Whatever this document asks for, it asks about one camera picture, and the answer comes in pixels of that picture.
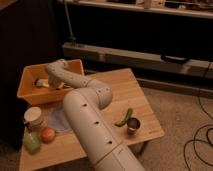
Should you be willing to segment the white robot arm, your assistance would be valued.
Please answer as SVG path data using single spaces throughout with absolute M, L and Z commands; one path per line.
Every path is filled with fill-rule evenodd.
M 72 87 L 63 98 L 65 117 L 95 171 L 145 171 L 142 164 L 104 119 L 102 109 L 112 101 L 112 89 L 104 82 L 68 70 L 60 59 L 45 66 L 49 84 Z

